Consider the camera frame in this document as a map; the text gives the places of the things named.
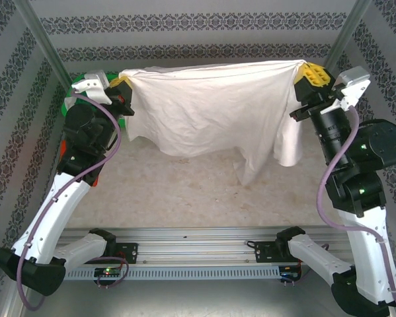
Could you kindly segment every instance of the metal floor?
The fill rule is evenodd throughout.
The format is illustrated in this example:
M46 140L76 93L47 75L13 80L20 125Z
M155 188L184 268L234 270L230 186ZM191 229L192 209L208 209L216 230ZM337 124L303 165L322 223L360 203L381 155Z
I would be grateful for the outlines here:
M345 317L329 286L313 272L295 287L277 280L126 281L98 289L67 281L25 317Z

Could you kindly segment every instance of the gray floor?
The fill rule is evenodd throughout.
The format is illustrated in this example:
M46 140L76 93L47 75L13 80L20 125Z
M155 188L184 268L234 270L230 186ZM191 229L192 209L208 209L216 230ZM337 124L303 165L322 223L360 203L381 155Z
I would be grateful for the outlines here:
M329 286L313 272L295 287L277 280L127 281L97 289L65 282L25 317L345 317Z
M325 159L310 121L293 167L268 158L260 177L238 183L238 151L170 157L145 138L128 141L105 164L98 186L80 201L67 228L208 228L324 225L315 195ZM327 215L338 219L327 195Z

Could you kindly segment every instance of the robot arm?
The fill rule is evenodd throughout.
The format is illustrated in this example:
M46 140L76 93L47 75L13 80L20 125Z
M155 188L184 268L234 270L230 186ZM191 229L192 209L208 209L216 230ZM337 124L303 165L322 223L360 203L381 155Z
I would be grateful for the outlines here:
M345 115L369 85L369 74L361 67L341 73L333 83L322 67L304 65L295 82L296 96L304 105L292 112L297 121L311 118L327 165L350 135ZM355 266L332 257L306 234L288 239L290 254L314 269L330 286L339 306L353 316L388 316L396 294L396 268L386 230L385 196L376 170L396 164L396 125L385 120L361 123L348 150L339 158L325 187L340 215L354 255ZM373 234L378 234L378 241ZM380 243L391 268L386 274ZM394 281L395 291L389 286Z
M86 91L88 97L98 100L116 120L132 116L132 90L125 81L110 87L103 72L88 73L74 84L76 92ZM0 267L11 278L17 279L17 266L27 247L22 265L22 283L48 296L61 285L67 272L99 256L113 256L116 237L109 232L93 229L83 239L56 249L58 239L71 214L83 196L96 185L102 166L90 170L105 159L105 152L114 134L114 124L100 110L77 100L67 112L63 130L65 148L57 166L52 187L30 226L11 249L0 248ZM66 189L63 187L80 177ZM49 209L41 215L49 202ZM28 238L36 230L33 240Z

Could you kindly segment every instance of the patterned wallpaper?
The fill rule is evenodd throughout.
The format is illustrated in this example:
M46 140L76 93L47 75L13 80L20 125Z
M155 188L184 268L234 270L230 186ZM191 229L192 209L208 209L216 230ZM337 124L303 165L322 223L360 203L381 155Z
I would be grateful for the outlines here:
M355 0L31 1L70 73L307 58L322 63Z
M396 124L396 0L376 0L367 10L337 63L340 71L352 65L361 65L372 74L372 83L358 105L361 118L385 118ZM379 175L385 186L396 263L396 165Z
M0 246L10 247L45 198L64 90L10 0L0 0ZM7 278L0 270L0 293Z

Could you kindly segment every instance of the white cloth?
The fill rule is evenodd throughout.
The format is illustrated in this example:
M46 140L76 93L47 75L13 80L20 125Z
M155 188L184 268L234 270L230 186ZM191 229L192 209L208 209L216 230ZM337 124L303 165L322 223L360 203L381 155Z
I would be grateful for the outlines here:
M238 147L245 159L235 169L243 185L273 150L281 165L292 166L301 158L300 124L289 113L300 107L293 81L304 62L122 71L136 112L128 117L129 138L146 137L179 157Z

